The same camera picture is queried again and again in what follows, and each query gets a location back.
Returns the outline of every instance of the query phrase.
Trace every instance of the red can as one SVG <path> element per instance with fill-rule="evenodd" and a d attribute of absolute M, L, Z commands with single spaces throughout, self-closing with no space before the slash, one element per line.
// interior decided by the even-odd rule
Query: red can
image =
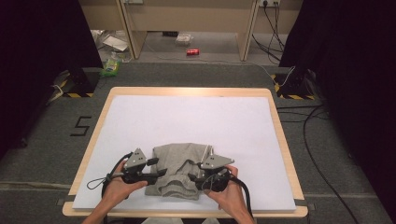
<path fill-rule="evenodd" d="M 187 55 L 198 55 L 199 49 L 187 49 L 186 52 L 187 52 Z"/>

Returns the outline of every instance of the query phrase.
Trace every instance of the green object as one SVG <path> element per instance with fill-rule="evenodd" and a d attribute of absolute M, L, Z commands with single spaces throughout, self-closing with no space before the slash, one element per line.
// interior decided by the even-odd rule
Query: green object
<path fill-rule="evenodd" d="M 100 72 L 101 76 L 114 77 L 119 72 L 120 62 L 114 59 L 107 59 L 105 68 Z"/>

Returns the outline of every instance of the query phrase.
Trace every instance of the wooden table edge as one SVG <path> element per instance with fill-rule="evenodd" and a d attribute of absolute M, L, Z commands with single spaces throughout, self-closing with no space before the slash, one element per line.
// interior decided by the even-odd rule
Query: wooden table edge
<path fill-rule="evenodd" d="M 304 200 L 304 195 L 298 180 L 296 170 L 290 155 L 289 146 L 286 141 L 283 128 L 281 126 L 279 116 L 276 111 L 276 105 L 272 97 L 272 93 L 268 89 L 259 88 L 190 88 L 190 87 L 114 87 L 110 90 L 109 95 L 106 98 L 105 105 L 102 109 L 100 117 L 96 123 L 95 129 L 92 133 L 90 143 L 87 146 L 84 157 L 78 168 L 75 180 L 73 181 L 72 187 L 68 195 L 76 195 L 78 192 L 79 185 L 82 177 L 87 169 L 88 162 L 93 152 L 94 145 L 99 136 L 99 132 L 102 128 L 104 120 L 107 115 L 107 111 L 110 108 L 111 102 L 114 96 L 117 95 L 177 95 L 177 96 L 228 96 L 228 97 L 267 97 L 270 103 L 271 116 L 276 131 L 276 137 L 279 142 L 283 161 L 289 178 L 291 191 L 293 198 L 297 200 Z M 85 217 L 91 213 L 91 211 L 78 211 L 73 209 L 73 202 L 65 202 L 63 207 L 63 213 L 68 217 Z M 308 213 L 306 206 L 296 206 L 296 210 L 290 213 L 254 213 L 255 217 L 305 217 Z M 153 212 L 139 212 L 138 214 L 134 211 L 128 212 L 117 212 L 109 213 L 111 217 L 167 217 L 167 215 L 158 215 L 158 211 Z M 196 214 L 189 213 L 178 213 L 171 212 L 172 217 L 197 217 Z M 204 213 L 198 217 L 229 217 L 227 214 L 219 211 L 213 214 Z"/>

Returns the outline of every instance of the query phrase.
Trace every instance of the folded gray shirt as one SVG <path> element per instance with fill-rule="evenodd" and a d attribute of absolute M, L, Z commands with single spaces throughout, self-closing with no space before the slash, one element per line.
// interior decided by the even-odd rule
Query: folded gray shirt
<path fill-rule="evenodd" d="M 159 158 L 159 161 L 151 166 L 151 172 L 162 169 L 167 172 L 155 185 L 146 187 L 146 195 L 198 200 L 200 192 L 188 174 L 202 175 L 203 171 L 196 163 L 205 161 L 211 154 L 213 147 L 210 145 L 178 143 L 155 147 L 153 158 Z"/>

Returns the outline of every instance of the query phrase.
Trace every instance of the black curtain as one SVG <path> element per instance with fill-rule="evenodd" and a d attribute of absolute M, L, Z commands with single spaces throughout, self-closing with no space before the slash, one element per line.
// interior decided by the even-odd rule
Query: black curtain
<path fill-rule="evenodd" d="M 396 222 L 395 1 L 304 0 L 281 66 L 317 73 L 350 154 Z"/>
<path fill-rule="evenodd" d="M 25 137 L 64 70 L 102 67 L 77 0 L 0 4 L 0 158 Z"/>

